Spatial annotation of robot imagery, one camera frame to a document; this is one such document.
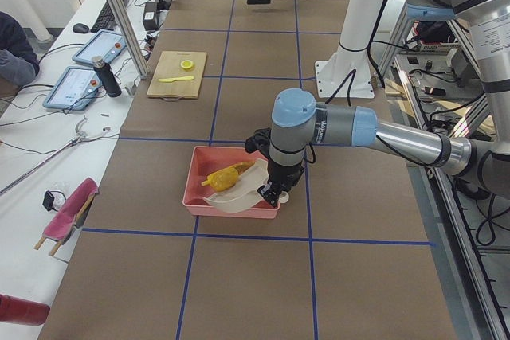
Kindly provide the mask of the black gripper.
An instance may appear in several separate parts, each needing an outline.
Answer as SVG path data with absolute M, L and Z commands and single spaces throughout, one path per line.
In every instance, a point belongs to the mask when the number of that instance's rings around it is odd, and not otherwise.
M 302 163 L 293 166 L 283 166 L 270 160 L 268 163 L 268 184 L 260 186 L 257 192 L 272 207 L 280 203 L 283 192 L 289 192 L 300 180 L 304 172 Z

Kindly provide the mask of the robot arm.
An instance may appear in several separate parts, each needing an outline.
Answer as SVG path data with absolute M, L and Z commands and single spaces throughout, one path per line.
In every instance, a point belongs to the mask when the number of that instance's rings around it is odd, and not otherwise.
M 420 166 L 438 167 L 501 197 L 509 195 L 509 0 L 407 0 L 409 8 L 440 10 L 444 19 L 469 24 L 484 94 L 496 128 L 491 143 L 450 138 L 379 120 L 366 107 L 319 103 L 300 89 L 275 100 L 269 144 L 268 180 L 258 193 L 275 205 L 303 173 L 309 143 L 369 147 Z

